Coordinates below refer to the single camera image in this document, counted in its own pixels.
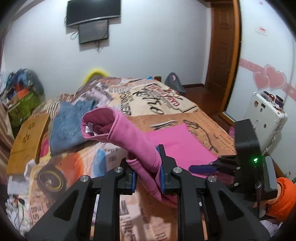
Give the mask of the orange sleeve forearm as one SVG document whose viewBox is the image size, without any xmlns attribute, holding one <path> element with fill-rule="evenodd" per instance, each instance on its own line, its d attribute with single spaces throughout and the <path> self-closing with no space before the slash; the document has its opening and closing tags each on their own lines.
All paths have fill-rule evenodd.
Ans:
<svg viewBox="0 0 296 241">
<path fill-rule="evenodd" d="M 285 177 L 277 178 L 278 195 L 266 204 L 266 215 L 285 222 L 295 208 L 295 184 Z"/>
</svg>

